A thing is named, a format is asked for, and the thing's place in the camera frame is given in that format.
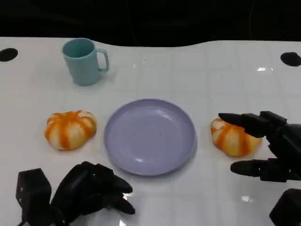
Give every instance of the white table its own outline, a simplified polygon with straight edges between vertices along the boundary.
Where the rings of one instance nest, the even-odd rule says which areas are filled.
[[[210,122],[219,112],[271,110],[301,122],[301,69],[280,61],[284,52],[301,54],[301,43],[213,41],[181,48],[129,48],[97,43],[111,70],[99,83],[72,83],[61,54],[68,39],[0,38],[0,49],[19,55],[0,62],[0,222],[16,226],[18,172],[41,167],[53,194],[67,172],[82,161],[100,163],[131,183],[133,216],[101,210],[75,226],[271,226],[269,213],[284,190],[301,182],[262,182],[230,171],[230,159],[211,142]],[[123,172],[107,157],[103,127],[117,108],[154,97],[181,106],[193,119],[198,150],[182,169],[144,178]],[[43,136],[51,113],[89,110],[98,132],[74,152],[54,150]],[[254,158],[273,157],[264,141]],[[249,202],[243,201],[246,196]]]

